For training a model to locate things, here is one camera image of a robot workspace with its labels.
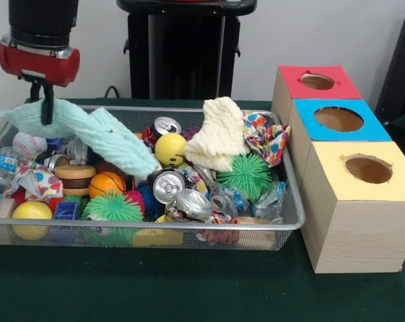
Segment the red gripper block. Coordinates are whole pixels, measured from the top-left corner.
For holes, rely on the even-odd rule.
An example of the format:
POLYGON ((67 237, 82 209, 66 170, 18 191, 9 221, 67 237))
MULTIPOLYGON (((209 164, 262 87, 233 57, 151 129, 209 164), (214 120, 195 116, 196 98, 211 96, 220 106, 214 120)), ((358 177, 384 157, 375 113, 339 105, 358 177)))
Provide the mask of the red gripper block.
POLYGON ((30 102, 40 100, 43 86, 42 124, 50 125, 54 113, 53 85, 67 87, 79 71, 80 52, 76 48, 43 50, 22 46, 10 37, 0 41, 0 66, 8 74, 30 77, 30 102))

